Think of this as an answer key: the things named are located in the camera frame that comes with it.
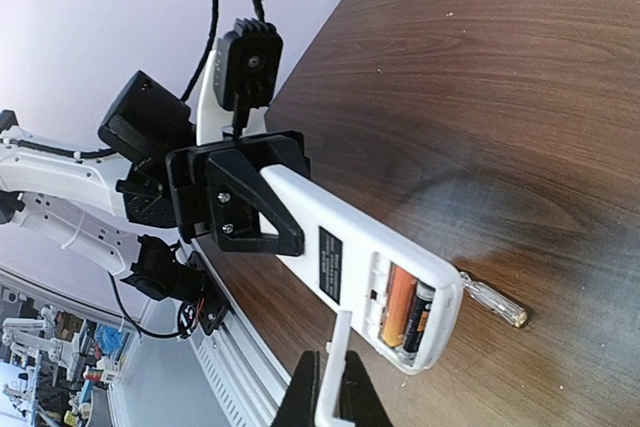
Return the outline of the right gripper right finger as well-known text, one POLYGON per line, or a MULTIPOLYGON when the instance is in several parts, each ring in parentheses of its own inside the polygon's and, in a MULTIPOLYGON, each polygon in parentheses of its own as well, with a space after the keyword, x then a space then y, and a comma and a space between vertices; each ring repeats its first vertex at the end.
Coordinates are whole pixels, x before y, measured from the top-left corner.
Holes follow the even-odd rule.
POLYGON ((352 350, 346 352, 339 394, 339 417, 357 427, 392 427, 367 370, 352 350))

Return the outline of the white red remote control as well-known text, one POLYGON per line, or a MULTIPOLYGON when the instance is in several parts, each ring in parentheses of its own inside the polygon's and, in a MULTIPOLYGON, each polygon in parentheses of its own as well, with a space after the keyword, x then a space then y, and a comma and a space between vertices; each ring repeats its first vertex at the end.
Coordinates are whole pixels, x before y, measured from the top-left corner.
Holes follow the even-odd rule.
POLYGON ((348 311, 351 326, 407 375, 431 368, 447 347, 463 287, 449 262, 283 165, 261 176, 305 236, 301 256, 280 261, 330 309, 348 311), (435 298, 415 359, 403 363, 380 337, 393 267, 432 287, 435 298))

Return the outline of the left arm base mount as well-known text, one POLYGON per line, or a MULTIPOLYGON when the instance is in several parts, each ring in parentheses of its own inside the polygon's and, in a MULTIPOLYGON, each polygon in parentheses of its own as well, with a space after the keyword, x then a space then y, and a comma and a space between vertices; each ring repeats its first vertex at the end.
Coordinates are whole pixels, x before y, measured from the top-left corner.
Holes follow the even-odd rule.
POLYGON ((121 313, 136 331, 155 339, 187 339, 197 329, 207 335, 221 325, 230 303, 215 280, 204 257, 193 250, 185 260, 179 243, 169 245, 162 239, 148 235, 138 238, 140 250, 131 264, 130 274, 121 281, 148 298, 160 302, 166 299, 180 303, 176 329, 171 333, 156 333, 136 323, 117 298, 121 313))

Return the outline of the white battery cover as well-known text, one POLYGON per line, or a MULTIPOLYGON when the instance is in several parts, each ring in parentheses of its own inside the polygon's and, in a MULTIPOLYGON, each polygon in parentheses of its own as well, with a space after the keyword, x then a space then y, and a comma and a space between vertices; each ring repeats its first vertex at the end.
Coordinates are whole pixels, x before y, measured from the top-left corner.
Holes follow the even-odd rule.
POLYGON ((352 427, 353 421, 337 414, 342 377, 346 367, 346 352, 351 328, 351 311, 338 311, 331 341, 327 343, 328 359, 320 384, 314 425, 316 427, 352 427))

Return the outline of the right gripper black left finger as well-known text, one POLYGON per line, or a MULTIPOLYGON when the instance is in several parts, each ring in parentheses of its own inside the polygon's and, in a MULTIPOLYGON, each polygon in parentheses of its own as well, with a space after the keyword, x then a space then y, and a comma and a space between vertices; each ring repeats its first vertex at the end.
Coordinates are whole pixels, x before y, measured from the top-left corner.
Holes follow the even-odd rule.
POLYGON ((300 356, 272 427, 313 427, 320 386, 320 354, 305 351, 300 356))

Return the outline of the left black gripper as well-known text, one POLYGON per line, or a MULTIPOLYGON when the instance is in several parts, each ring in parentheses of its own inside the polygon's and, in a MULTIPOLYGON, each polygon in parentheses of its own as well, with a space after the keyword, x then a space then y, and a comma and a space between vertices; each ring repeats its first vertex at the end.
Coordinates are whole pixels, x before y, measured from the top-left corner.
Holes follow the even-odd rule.
POLYGON ((311 178, 301 132, 256 134, 171 152, 166 168, 181 238, 210 235, 227 253, 302 255, 303 229, 260 173, 272 165, 311 178))

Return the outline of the clear handle screwdriver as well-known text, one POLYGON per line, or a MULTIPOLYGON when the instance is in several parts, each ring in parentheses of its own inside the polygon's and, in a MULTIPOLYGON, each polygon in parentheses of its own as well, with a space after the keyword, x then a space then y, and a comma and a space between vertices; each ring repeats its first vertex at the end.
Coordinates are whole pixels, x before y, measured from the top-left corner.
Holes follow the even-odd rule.
POLYGON ((460 277, 465 291, 474 301, 515 328, 526 324, 529 315, 522 306, 488 284, 472 279, 467 272, 461 271, 460 277))

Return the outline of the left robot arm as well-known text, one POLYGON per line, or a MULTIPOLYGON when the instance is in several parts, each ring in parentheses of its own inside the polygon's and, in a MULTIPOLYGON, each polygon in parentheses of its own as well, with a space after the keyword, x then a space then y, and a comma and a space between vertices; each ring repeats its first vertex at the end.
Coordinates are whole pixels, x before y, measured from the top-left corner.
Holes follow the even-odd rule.
POLYGON ((301 224, 262 177, 272 165, 310 173, 304 138, 262 133, 198 145, 189 107, 143 72, 104 117, 101 150, 48 145, 1 114, 1 220, 39 232, 154 300, 205 301, 209 276, 173 246, 109 227, 100 209, 131 223, 212 236, 227 252, 299 256, 301 224))

